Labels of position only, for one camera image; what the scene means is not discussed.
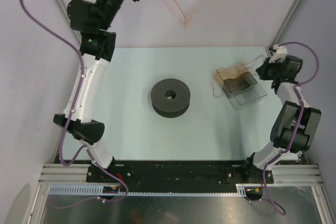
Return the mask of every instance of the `spool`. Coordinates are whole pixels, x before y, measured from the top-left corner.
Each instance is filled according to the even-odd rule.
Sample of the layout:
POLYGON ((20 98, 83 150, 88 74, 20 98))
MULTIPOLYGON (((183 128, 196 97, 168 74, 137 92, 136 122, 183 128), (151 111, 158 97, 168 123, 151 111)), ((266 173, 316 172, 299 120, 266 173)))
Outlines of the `spool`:
POLYGON ((151 100, 157 114, 165 118, 176 118, 189 108, 190 90, 183 81, 165 79, 154 85, 151 100))

